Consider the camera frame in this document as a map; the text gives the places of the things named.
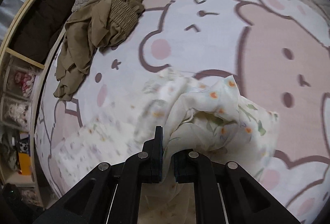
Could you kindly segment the white floral garment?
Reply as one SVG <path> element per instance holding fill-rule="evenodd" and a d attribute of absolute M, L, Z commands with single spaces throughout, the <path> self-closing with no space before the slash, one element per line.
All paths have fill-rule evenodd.
<path fill-rule="evenodd" d="M 205 85 L 172 68 L 103 108 L 55 148 L 68 188 L 98 163 L 117 164 L 163 129 L 162 180 L 141 190 L 139 223 L 195 223 L 191 184 L 177 184 L 172 155 L 193 149 L 217 163 L 238 162 L 259 179 L 274 155 L 279 116 L 239 93 L 233 76 Z"/>

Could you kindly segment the yellow box on shelf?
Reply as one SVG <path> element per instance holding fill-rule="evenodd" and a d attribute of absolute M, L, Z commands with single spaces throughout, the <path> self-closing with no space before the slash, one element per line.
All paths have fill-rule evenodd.
<path fill-rule="evenodd" d="M 18 153 L 18 161 L 19 161 L 19 173 L 21 175 L 31 175 L 31 158 L 29 154 L 24 152 Z"/>

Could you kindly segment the clear box white contents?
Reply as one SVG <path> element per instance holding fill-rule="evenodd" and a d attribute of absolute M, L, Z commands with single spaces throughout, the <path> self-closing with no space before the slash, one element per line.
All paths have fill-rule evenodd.
<path fill-rule="evenodd" d="M 1 123 L 23 132 L 30 130 L 31 104 L 28 101 L 3 95 L 1 98 Z"/>

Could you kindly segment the clear box red contents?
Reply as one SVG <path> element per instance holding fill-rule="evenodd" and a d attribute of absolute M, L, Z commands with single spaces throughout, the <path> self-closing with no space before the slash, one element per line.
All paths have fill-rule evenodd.
<path fill-rule="evenodd" d="M 6 70 L 4 91 L 28 101 L 31 99 L 37 75 L 34 67 L 10 65 Z"/>

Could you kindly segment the pink bear print bedsheet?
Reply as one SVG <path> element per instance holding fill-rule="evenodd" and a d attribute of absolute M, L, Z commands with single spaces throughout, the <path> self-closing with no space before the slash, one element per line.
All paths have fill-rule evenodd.
<path fill-rule="evenodd" d="M 118 47 L 97 52 L 71 101 L 53 93 L 48 69 L 35 144 L 57 197 L 96 164 L 138 151 L 141 110 L 163 98 L 159 71 L 199 88 L 233 76 L 241 95 L 274 111 L 279 139 L 255 176 L 301 223 L 316 223 L 329 200 L 329 24 L 299 0 L 144 0 L 145 12 Z"/>

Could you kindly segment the olive brown crumpled garment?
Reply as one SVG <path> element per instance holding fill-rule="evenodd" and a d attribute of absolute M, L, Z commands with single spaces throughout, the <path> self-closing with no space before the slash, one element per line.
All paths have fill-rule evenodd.
<path fill-rule="evenodd" d="M 70 101 L 90 72 L 96 51 L 123 43 L 144 11 L 143 0 L 89 0 L 65 23 L 54 97 Z"/>

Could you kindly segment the wooden shelf frame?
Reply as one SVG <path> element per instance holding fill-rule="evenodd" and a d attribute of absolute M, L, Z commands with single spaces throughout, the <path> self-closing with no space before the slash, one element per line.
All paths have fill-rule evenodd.
<path fill-rule="evenodd" d="M 19 24 L 22 22 L 24 16 L 26 16 L 27 12 L 31 9 L 32 5 L 36 0 L 26 0 L 17 14 L 15 15 L 13 21 L 11 22 L 10 27 L 7 30 L 7 34 L 3 39 L 3 43 L 1 44 L 1 60 L 4 60 L 4 57 L 8 56 L 10 58 L 9 64 L 12 64 L 15 60 L 20 60 L 22 62 L 27 63 L 28 65 L 36 68 L 36 70 L 41 73 L 36 75 L 34 87 L 32 89 L 31 100 L 28 102 L 28 110 L 27 110 L 27 127 L 22 129 L 22 132 L 29 134 L 30 139 L 30 175 L 20 175 L 19 173 L 8 173 L 4 167 L 1 167 L 1 179 L 5 184 L 12 184 L 20 189 L 28 189 L 32 190 L 36 196 L 35 204 L 40 207 L 45 207 L 42 196 L 40 194 L 38 179 L 35 168 L 35 125 L 37 118 L 37 109 L 38 102 L 40 101 L 41 89 L 44 85 L 44 79 L 46 73 L 49 69 L 51 58 L 53 57 L 55 51 L 58 49 L 59 41 L 57 41 L 54 46 L 51 48 L 49 56 L 45 64 L 38 63 L 31 58 L 24 56 L 15 50 L 9 48 L 9 44 L 17 31 Z"/>

